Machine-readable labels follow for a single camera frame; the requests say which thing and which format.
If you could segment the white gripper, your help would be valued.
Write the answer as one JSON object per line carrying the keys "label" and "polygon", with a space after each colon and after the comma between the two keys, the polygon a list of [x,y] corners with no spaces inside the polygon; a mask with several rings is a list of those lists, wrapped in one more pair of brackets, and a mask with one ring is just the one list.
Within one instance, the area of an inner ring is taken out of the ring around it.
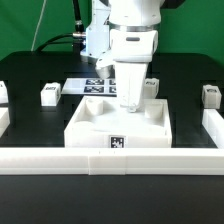
{"label": "white gripper", "polygon": [[115,61],[116,90],[119,104],[135,112],[140,107],[142,89],[149,63],[158,46],[158,32],[110,31],[110,48]]}

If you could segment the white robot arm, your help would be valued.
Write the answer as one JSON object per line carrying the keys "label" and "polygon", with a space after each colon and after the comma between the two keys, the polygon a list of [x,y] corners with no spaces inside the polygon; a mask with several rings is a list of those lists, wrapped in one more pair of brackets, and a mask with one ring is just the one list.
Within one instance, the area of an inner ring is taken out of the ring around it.
{"label": "white robot arm", "polygon": [[185,0],[92,0],[81,57],[93,62],[98,76],[115,71],[119,104],[131,112],[141,104],[148,64],[158,46],[160,10],[176,9]]}

